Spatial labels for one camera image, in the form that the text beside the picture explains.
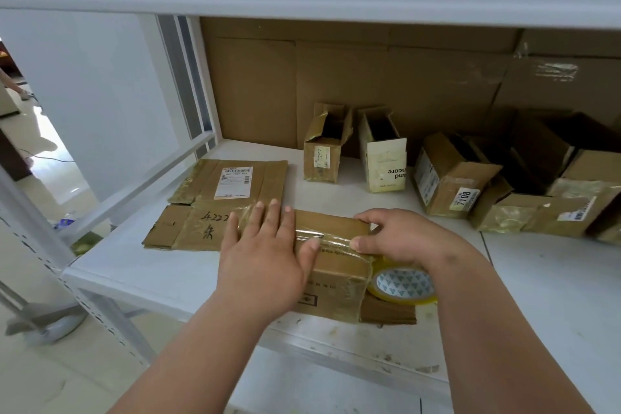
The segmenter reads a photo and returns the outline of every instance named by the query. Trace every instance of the background person's arm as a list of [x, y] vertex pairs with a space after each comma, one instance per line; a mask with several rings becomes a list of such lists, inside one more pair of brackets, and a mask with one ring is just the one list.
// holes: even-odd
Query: background person's arm
[[218, 285], [209, 300], [108, 414], [215, 414], [226, 407], [265, 328], [302, 296], [319, 241], [293, 252], [289, 206], [252, 211], [241, 239], [231, 213], [222, 241]]
[[355, 217], [383, 228], [354, 238], [354, 250], [420, 264], [431, 275], [456, 414], [593, 412], [472, 245], [406, 210]]

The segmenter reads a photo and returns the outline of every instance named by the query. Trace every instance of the barcode sticker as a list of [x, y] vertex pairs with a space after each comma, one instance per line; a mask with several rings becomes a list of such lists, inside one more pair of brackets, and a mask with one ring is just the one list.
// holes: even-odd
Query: barcode sticker
[[315, 146], [313, 165], [322, 169], [330, 168], [330, 146]]
[[424, 149], [420, 150], [419, 159], [416, 161], [414, 180], [419, 188], [420, 196], [427, 206], [438, 187], [440, 178], [431, 165], [431, 161]]
[[224, 167], [215, 190], [215, 200], [250, 198], [252, 167]]
[[591, 198], [589, 203], [575, 212], [559, 214], [556, 221], [584, 221], [586, 219], [586, 215], [589, 214], [589, 211], [591, 211], [591, 207], [595, 203], [596, 198], [597, 197]]
[[474, 202], [480, 192], [481, 191], [477, 189], [460, 188], [453, 199], [453, 203], [451, 203], [451, 206], [449, 206], [448, 209], [453, 210], [454, 212], [470, 211], [470, 208], [474, 205]]

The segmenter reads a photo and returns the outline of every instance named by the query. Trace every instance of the patterned tape core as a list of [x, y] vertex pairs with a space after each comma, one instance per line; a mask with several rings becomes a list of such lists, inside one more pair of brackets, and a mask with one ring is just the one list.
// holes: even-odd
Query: patterned tape core
[[375, 279], [379, 291], [395, 298], [422, 300], [435, 294], [431, 277], [414, 269], [387, 269]]

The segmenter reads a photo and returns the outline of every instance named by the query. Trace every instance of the floor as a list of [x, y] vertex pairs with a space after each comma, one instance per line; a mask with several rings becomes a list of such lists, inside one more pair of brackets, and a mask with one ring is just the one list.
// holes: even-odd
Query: floor
[[[0, 127], [15, 147], [23, 149], [33, 172], [19, 182], [20, 188], [51, 221], [67, 213], [79, 216], [96, 206], [97, 199], [41, 108], [33, 100], [21, 102], [17, 94], [9, 93], [22, 114], [1, 119]], [[105, 235], [109, 225], [103, 223], [95, 231]], [[2, 226], [0, 245], [0, 278], [6, 284], [29, 301], [71, 301]], [[0, 306], [0, 326], [9, 317], [8, 310]], [[133, 321], [156, 351], [181, 327], [181, 323], [156, 314]], [[103, 414], [141, 371], [141, 365], [92, 318], [53, 346], [27, 347], [20, 336], [0, 336], [0, 400], [6, 413]], [[406, 412], [452, 412], [415, 395], [262, 348], [251, 358], [227, 412], [365, 414], [385, 411], [386, 402]]]

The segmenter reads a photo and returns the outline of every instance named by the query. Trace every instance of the shiny tape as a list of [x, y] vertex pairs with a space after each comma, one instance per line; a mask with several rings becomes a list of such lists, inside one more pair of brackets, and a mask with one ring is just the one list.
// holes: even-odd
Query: shiny tape
[[438, 299], [428, 273], [385, 257], [373, 262], [367, 289], [377, 298], [398, 305], [425, 305]]

